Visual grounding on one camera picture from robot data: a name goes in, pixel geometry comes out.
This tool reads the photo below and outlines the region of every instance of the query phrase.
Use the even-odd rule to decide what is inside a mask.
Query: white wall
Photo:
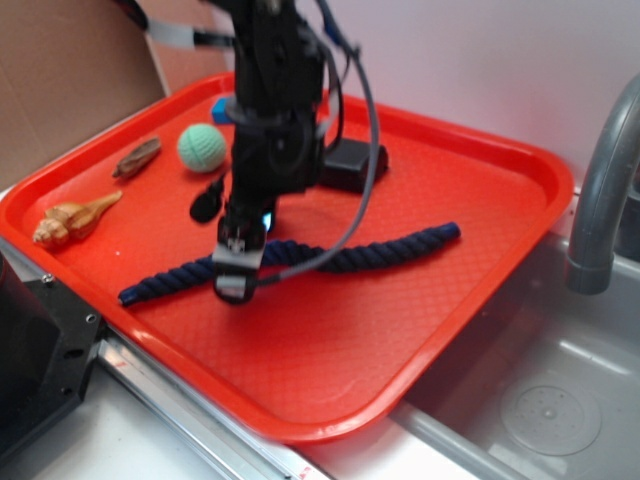
[[[314,0],[297,4],[315,24]],[[640,72],[636,0],[330,5],[362,45],[378,102],[544,147],[578,181],[615,99]],[[359,94],[355,75],[346,90]]]

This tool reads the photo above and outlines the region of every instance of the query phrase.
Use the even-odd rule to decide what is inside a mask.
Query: twisted rope
[[[344,248],[318,270],[330,273],[353,273],[389,268],[426,256],[442,248],[447,241],[459,236],[458,226],[455,223],[447,223],[397,240]],[[321,247],[310,247],[293,240],[273,240],[267,243],[262,266],[292,266],[314,258],[322,252],[324,249]],[[178,268],[142,279],[138,284],[120,292],[118,300],[123,306],[128,307],[138,302],[202,285],[212,280],[214,276],[215,264],[211,256],[202,257]]]

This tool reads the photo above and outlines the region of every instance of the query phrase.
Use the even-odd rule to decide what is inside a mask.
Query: screw
[[[40,281],[44,283],[47,287],[52,287],[56,281],[56,277],[54,277],[52,273],[45,273],[40,279]]]

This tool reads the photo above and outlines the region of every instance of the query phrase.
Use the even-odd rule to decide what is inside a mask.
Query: sink drain
[[[600,408],[579,386],[546,374],[511,385],[500,405],[511,437],[545,455],[570,455],[587,448],[600,432]]]

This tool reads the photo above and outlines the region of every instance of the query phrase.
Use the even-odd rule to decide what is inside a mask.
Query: tray rim
[[[390,133],[398,133],[403,128],[426,127],[440,134],[440,137],[436,137],[436,139],[442,145],[446,142],[451,142],[453,139],[460,145],[474,144],[480,149],[480,154],[485,155],[484,161],[490,161],[502,168],[507,167],[506,157],[514,154],[535,160],[535,164],[523,164],[518,169],[508,168],[508,170],[527,174],[528,178],[536,181],[545,192],[547,207],[543,212],[544,215],[538,217],[531,224],[518,242],[511,246],[494,268],[482,279],[480,284],[485,287],[482,292],[479,292],[480,288],[476,286],[452,314],[445,317],[441,325],[429,337],[428,348],[426,343],[423,344],[422,348],[407,361],[405,366],[378,396],[353,414],[333,420],[330,425],[327,423],[291,423],[270,415],[255,401],[242,395],[235,386],[219,376],[214,376],[213,372],[206,371],[200,365],[168,346],[162,339],[145,335],[145,324],[138,320],[131,311],[122,308],[114,299],[106,298],[108,295],[94,288],[90,283],[87,284],[80,275],[66,268],[54,255],[44,249],[33,248],[31,239],[14,225],[21,211],[20,207],[27,203],[33,203],[28,202],[27,198],[30,189],[37,188],[46,179],[47,182],[52,184],[50,191],[56,188],[60,181],[66,181],[74,176],[71,173],[76,173],[73,168],[75,162],[82,159],[87,152],[99,153],[101,149],[107,149],[107,147],[109,147],[109,151],[112,151],[114,145],[120,144],[124,147],[139,138],[139,134],[134,135],[127,132],[127,128],[131,128],[132,122],[135,125],[135,123],[142,123],[148,119],[157,119],[159,115],[167,115],[167,110],[179,110],[189,104],[194,92],[199,92],[202,89],[207,91],[219,89],[218,94],[228,92],[233,88],[233,83],[232,72],[204,78],[176,94],[154,103],[124,122],[114,125],[102,134],[23,179],[0,202],[0,235],[45,271],[58,276],[61,281],[89,303],[93,304],[96,299],[103,300],[100,302],[102,305],[99,306],[99,309],[115,331],[134,341],[166,368],[181,375],[207,398],[215,398],[215,401],[219,402],[222,408],[231,415],[238,418],[233,411],[225,408],[225,406],[233,405],[235,409],[241,408],[245,413],[250,412],[240,420],[258,433],[287,444],[312,443],[341,437],[385,416],[393,408],[417,376],[430,364],[425,359],[433,361],[438,353],[444,350],[451,341],[451,338],[449,338],[451,337],[451,325],[456,326],[456,333],[464,328],[477,310],[481,308],[482,304],[507,279],[509,274],[562,215],[573,196],[573,177],[568,167],[558,156],[541,148],[469,127],[377,104],[383,129],[385,124],[388,123],[388,119],[394,119],[394,123],[392,125],[387,124],[386,127]],[[346,101],[349,106],[347,109],[347,121],[364,123],[363,119],[366,118],[364,103],[353,97],[347,98]],[[487,152],[493,154],[490,160],[486,158]],[[501,155],[496,156],[496,152],[501,152]],[[99,162],[101,157],[99,155],[95,155],[95,157],[97,158],[96,163]],[[122,318],[123,320],[112,323],[111,319],[113,318]],[[127,328],[120,328],[124,323],[127,324]],[[207,385],[207,388],[201,388],[202,385]]]

